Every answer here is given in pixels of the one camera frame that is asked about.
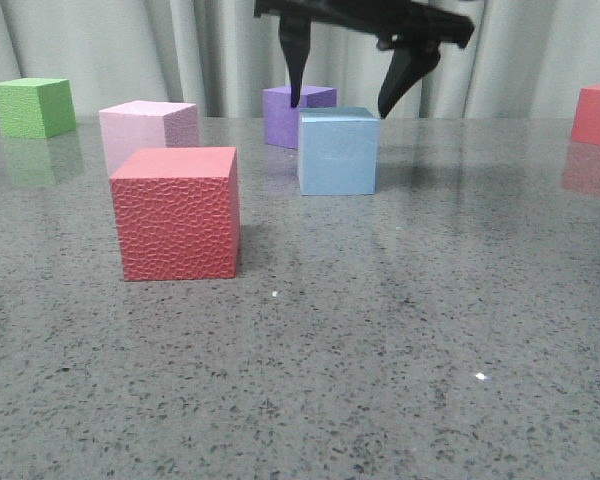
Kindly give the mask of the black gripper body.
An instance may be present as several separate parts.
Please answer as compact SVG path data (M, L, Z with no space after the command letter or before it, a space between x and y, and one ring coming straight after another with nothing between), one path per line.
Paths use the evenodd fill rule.
M468 45L473 21L415 1L279 1L254 3L254 15L280 18L283 42L308 47L314 22L371 34L381 50Z

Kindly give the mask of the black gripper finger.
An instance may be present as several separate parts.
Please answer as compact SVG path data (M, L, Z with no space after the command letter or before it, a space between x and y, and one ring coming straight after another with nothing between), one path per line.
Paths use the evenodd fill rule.
M378 112L386 118L402 97L440 61L439 42L397 47L378 94Z
M279 21L278 37L289 74L290 107L297 108L310 52L311 22L304 17L283 14Z

